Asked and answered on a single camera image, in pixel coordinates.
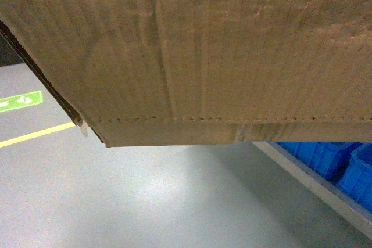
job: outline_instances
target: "gray floor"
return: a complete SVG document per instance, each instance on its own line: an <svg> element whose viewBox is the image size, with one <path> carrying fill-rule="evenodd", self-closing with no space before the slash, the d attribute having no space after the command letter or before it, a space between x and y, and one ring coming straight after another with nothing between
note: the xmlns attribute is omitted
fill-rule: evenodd
<svg viewBox="0 0 372 248"><path fill-rule="evenodd" d="M0 98L43 89L0 68ZM0 114L0 141L69 121ZM372 247L250 143L106 149L69 128L0 148L0 247Z"/></svg>

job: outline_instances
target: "cardboard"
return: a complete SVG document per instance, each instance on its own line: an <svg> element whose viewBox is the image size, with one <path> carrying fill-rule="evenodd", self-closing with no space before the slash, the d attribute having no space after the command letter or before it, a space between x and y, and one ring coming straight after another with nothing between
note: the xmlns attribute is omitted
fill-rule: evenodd
<svg viewBox="0 0 372 248"><path fill-rule="evenodd" d="M371 0L2 0L0 19L107 146L372 141Z"/></svg>

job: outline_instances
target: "cardboard box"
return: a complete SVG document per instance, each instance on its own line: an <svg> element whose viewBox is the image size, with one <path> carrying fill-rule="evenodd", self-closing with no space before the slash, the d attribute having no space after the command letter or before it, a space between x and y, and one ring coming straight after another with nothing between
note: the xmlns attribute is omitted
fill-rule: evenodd
<svg viewBox="0 0 372 248"><path fill-rule="evenodd" d="M371 0L2 0L0 19L107 146L372 141Z"/></svg>

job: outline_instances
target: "green exit sign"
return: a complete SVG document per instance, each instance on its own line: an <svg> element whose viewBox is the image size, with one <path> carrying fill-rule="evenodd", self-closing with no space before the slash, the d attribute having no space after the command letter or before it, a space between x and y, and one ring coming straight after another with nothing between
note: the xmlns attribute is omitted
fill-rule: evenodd
<svg viewBox="0 0 372 248"><path fill-rule="evenodd" d="M7 112L9 110L21 109L23 107L39 105L42 102L41 90L3 98L0 99L0 113Z"/></svg>

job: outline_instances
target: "blue plastic bin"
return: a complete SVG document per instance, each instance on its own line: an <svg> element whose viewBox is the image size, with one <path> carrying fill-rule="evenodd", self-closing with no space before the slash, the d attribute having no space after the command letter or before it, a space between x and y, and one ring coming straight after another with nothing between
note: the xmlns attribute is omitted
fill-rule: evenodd
<svg viewBox="0 0 372 248"><path fill-rule="evenodd" d="M325 179L331 179L346 165L358 142L278 142L290 154L301 160Z"/></svg>
<svg viewBox="0 0 372 248"><path fill-rule="evenodd" d="M338 187L372 212L372 143L365 143L352 153Z"/></svg>

